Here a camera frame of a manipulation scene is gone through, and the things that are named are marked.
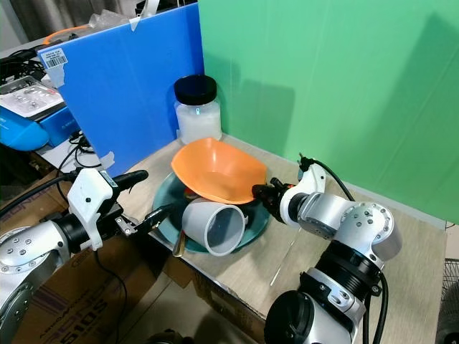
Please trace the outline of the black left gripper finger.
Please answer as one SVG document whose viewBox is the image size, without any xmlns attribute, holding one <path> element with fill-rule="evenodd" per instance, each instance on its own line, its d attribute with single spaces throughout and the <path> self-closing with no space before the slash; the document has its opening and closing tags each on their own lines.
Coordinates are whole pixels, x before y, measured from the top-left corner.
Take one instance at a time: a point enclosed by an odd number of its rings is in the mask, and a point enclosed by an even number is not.
<svg viewBox="0 0 459 344">
<path fill-rule="evenodd" d="M 129 171 L 113 178 L 112 187 L 114 190 L 127 190 L 134 187 L 137 183 L 148 179 L 147 170 Z"/>
<path fill-rule="evenodd" d="M 176 212 L 179 209 L 177 204 L 164 204 L 164 206 L 160 206 L 157 209 L 151 211 L 135 226 L 135 230 L 137 234 L 147 234 L 150 233 L 152 230 L 157 229 L 164 220 L 169 219 L 170 215 Z"/>
</svg>

